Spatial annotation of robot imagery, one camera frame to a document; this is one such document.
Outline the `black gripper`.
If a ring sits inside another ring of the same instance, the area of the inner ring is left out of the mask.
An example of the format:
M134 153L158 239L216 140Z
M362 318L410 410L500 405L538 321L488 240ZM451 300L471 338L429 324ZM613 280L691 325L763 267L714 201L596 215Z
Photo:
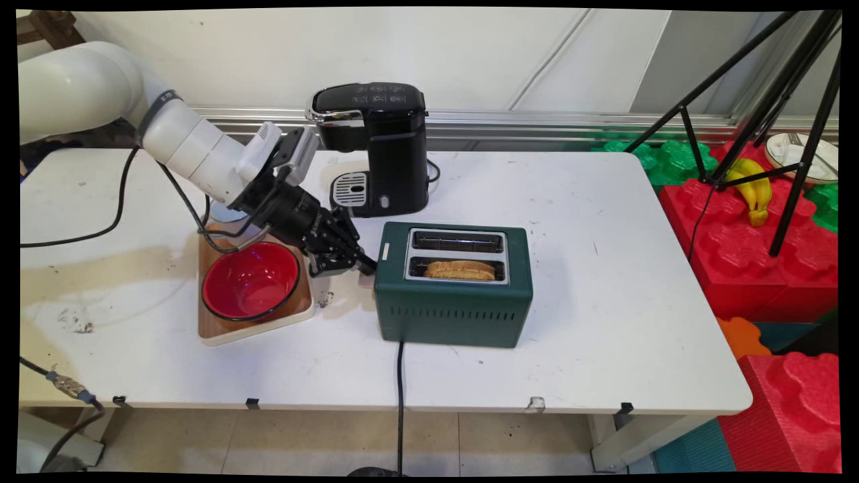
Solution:
M376 272L377 262L361 248L349 211L342 206L329 211L299 186L260 176L238 196L234 208L248 214L255 226L269 225L269 234L279 241L307 252L312 278L352 269L366 276Z

